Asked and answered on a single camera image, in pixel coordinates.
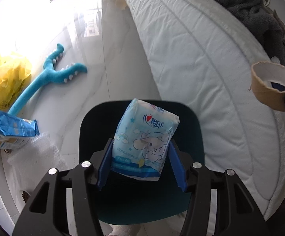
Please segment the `yellow plastic bag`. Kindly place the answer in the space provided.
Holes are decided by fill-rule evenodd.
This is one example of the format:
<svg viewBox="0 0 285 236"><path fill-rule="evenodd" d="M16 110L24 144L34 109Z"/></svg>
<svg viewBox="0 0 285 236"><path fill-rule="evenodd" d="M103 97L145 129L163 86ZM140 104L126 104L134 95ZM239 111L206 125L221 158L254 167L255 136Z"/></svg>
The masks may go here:
<svg viewBox="0 0 285 236"><path fill-rule="evenodd" d="M31 82L32 65L16 53L0 55L0 110L7 111Z"/></svg>

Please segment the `clear bubble wrap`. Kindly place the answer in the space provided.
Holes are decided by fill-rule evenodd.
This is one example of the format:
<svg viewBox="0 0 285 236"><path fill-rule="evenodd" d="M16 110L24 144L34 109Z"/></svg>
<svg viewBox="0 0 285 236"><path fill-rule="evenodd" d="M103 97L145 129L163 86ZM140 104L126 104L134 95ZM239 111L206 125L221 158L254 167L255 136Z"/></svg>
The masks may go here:
<svg viewBox="0 0 285 236"><path fill-rule="evenodd" d="M7 159L21 176L42 177L50 168L60 171L69 168L60 148L62 139L56 133L44 132L31 139L25 146L13 150Z"/></svg>

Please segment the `black trash bin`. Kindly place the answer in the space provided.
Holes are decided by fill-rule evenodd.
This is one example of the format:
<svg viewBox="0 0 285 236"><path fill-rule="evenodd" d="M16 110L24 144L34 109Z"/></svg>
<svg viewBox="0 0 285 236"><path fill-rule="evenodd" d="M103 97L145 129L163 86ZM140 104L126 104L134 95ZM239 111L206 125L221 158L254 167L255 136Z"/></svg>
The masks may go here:
<svg viewBox="0 0 285 236"><path fill-rule="evenodd" d="M114 225L142 224L188 209L186 170L204 162L202 134L186 105L111 101L82 120L79 160L107 153L98 169L98 217Z"/></svg>

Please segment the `blue tissue pack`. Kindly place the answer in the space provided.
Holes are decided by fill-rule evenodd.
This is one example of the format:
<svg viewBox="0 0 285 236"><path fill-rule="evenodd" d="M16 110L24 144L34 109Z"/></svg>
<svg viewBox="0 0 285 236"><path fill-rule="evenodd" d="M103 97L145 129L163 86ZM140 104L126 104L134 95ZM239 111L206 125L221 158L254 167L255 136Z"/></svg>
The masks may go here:
<svg viewBox="0 0 285 236"><path fill-rule="evenodd" d="M133 99L114 136L112 171L143 181L157 181L179 117L161 107Z"/></svg>

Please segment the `dark grey fleece blanket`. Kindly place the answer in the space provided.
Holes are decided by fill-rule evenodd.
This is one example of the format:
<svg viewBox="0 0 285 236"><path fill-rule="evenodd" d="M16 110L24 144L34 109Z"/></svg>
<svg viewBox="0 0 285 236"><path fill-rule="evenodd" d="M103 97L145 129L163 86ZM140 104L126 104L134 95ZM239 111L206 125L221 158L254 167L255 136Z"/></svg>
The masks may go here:
<svg viewBox="0 0 285 236"><path fill-rule="evenodd" d="M253 34L270 59L285 66L285 29L275 11L263 0L215 0L231 12Z"/></svg>

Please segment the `light grey bed cover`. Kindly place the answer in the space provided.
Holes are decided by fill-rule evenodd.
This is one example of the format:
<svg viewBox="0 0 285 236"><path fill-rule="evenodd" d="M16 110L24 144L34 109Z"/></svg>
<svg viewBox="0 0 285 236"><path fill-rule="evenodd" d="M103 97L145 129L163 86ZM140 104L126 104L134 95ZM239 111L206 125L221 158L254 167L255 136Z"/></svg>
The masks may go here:
<svg viewBox="0 0 285 236"><path fill-rule="evenodd" d="M236 171L270 218L285 197L285 112L250 89L262 46L214 0L125 1L161 98L199 120L206 166Z"/></svg>

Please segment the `cardboard tape roll core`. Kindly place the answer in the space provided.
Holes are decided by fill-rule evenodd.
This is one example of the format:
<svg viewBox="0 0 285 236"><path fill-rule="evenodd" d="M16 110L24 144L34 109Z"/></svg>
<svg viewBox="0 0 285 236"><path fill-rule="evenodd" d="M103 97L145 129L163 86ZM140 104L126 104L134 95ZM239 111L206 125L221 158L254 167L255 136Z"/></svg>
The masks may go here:
<svg viewBox="0 0 285 236"><path fill-rule="evenodd" d="M285 66L258 62L251 66L251 90L261 103L285 112Z"/></svg>

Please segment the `blue plush toy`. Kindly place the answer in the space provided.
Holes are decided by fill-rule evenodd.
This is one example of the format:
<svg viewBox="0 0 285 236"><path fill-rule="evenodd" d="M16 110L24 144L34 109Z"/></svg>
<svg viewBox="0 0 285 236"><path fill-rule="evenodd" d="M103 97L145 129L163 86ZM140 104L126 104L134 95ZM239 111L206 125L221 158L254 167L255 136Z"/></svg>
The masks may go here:
<svg viewBox="0 0 285 236"><path fill-rule="evenodd" d="M8 114L16 116L41 87L50 83L66 84L79 73L88 72L88 68L81 63L73 63L60 71L56 71L55 64L63 56L63 53L64 47L61 44L57 44L56 50L45 59L43 71L22 91L10 107Z"/></svg>

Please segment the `blue food bag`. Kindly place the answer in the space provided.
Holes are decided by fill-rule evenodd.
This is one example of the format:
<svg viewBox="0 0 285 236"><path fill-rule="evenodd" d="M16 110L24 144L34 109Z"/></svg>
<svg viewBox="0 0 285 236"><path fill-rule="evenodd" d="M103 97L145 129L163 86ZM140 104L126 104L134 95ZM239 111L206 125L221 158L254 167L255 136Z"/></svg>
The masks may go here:
<svg viewBox="0 0 285 236"><path fill-rule="evenodd" d="M39 134L35 120L22 119L0 111L0 149L21 148Z"/></svg>

